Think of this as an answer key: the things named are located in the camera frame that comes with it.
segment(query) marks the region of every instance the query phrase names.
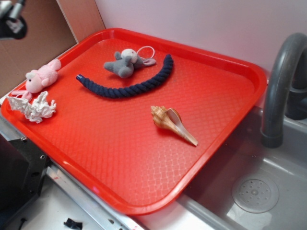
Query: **red tray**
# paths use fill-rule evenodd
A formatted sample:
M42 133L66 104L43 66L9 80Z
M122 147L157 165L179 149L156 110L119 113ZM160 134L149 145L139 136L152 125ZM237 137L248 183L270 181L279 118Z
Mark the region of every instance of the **red tray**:
M136 70L128 79L103 68L115 60L115 51L142 46L156 50L155 66ZM107 99L76 80L82 74L105 87L130 86L158 73L166 54L174 60L168 80L135 97ZM176 199L261 97L267 83L254 64L123 29L98 32L60 60L59 79L46 88L47 99L57 103L51 118L30 122L12 111L7 100L2 114L53 161L128 215L150 213ZM156 127L152 105L175 108L198 146Z

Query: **pink stuffed animal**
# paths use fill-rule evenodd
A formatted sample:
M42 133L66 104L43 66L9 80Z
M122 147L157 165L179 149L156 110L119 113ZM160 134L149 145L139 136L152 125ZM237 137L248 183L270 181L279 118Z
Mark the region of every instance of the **pink stuffed animal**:
M43 88L52 85L58 79L57 70L60 68L60 60L54 59L48 64L43 65L38 70L32 70L31 72L26 73L26 90L13 91L12 95L22 95L22 98L30 101L33 93L41 92Z

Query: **sink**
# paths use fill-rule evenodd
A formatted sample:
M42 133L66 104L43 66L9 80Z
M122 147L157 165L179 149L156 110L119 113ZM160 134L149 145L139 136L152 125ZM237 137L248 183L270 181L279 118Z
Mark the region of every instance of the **sink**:
M307 125L285 118L283 144L268 149L261 116L254 107L183 194L201 207L193 209L198 216L220 219L223 229L306 229Z

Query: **gray faucet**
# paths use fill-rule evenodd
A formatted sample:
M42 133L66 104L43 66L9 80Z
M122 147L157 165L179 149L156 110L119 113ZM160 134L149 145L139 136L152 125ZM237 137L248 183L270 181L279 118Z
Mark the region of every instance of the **gray faucet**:
M283 43L269 80L261 124L261 142L268 148L283 143L284 115L307 118L307 36L290 35Z

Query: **blue rope toy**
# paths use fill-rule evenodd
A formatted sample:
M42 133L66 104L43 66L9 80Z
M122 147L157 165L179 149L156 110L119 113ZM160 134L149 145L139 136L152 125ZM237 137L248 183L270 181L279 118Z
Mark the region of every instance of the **blue rope toy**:
M76 79L87 89L96 93L99 96L103 96L106 98L126 98L126 97L133 97L139 95L144 92L148 92L160 85L162 85L166 79L168 78L169 74L173 69L174 61L170 54L166 55L163 61L162 69L152 78L147 81L144 81L140 84L131 85L125 88L107 88L102 85L99 85L89 78L84 77L83 75L79 74Z

